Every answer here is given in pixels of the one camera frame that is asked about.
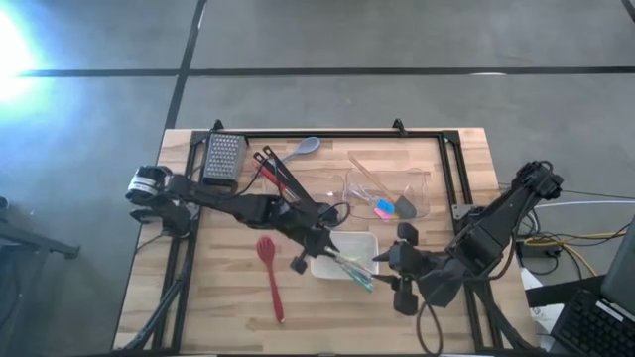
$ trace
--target concrete floor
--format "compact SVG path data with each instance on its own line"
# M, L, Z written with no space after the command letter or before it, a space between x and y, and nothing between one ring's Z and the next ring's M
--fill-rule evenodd
M2 1L0 26L27 51L0 64L178 68L195 3ZM221 0L207 4L192 67L635 65L633 38L619 1ZM176 79L0 80L0 195L13 219L82 247L75 261L48 261L18 345L25 356L106 351L139 230L123 195L135 168L156 160ZM616 74L190 78L176 127L386 127L396 117L484 127L503 182L547 159L566 188L634 196L634 87L635 75ZM539 211L545 230L567 233L612 231L634 213ZM617 243L581 251L601 273ZM572 279L567 261L542 277Z

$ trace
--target black clamp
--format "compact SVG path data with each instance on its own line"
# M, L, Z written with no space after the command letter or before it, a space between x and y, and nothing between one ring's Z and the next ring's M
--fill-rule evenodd
M395 121L393 122L392 128L399 130L399 136L401 137L408 136L408 131L406 131L406 128L404 128L404 123L401 122L401 119L399 118L395 119Z

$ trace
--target metal grater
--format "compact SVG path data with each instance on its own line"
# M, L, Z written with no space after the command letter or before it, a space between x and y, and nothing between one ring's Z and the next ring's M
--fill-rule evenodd
M211 133L202 183L229 186L232 192L235 191L246 152L247 140L244 136Z

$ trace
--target red spatula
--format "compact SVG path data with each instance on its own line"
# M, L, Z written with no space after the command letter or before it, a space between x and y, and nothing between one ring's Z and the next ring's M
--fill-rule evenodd
M285 322L285 314L282 311L282 303L280 302L280 295L278 295L278 286L276 285L276 278L274 277L274 255L276 255L276 245L269 236L262 236L256 243L256 251L258 257L267 266L267 272L269 272L269 286L271 287L271 297L274 300L274 310L276 311L276 319L278 322Z

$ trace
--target wooden table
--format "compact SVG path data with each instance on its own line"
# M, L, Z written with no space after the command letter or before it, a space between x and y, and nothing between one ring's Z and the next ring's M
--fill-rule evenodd
M498 184L483 129L458 129L474 202L487 204L498 194ZM168 130L159 164L175 173L185 169L191 130ZM255 139L250 150L269 145L279 155L291 152L300 139ZM442 250L452 237L444 174L436 141L428 139L322 139L318 151L288 163L294 175L319 173L345 176L353 168L349 153L371 171L419 168L427 173L430 214L417 222L420 248ZM245 163L243 179L253 168ZM454 161L450 162L455 170ZM457 175L453 175L456 187ZM253 192L262 192L254 184ZM318 184L307 186L313 194L323 194ZM396 236L396 224L350 219L345 230L369 230L379 239L380 251ZM144 226L139 244L154 237L159 225ZM275 273L285 309L286 322L274 317L269 282L259 261L255 242L270 234L277 245ZM122 346L144 325L156 308L161 293L169 239L156 241L134 259L115 347ZM182 353L421 353L415 335L415 319L392 308L393 292L380 282L372 294L352 282L325 281L291 271L291 259L301 247L274 231L251 230L224 213L204 209L191 277L190 297L182 339ZM389 274L386 264L380 268ZM520 273L512 264L507 274L492 284L497 304L509 321L528 341L536 335L524 294ZM447 308L436 310L444 333L444 352L472 352L472 340L463 292ZM487 335L486 318L479 315ZM172 334L172 319L166 336ZM424 339L437 346L432 318L422 320Z

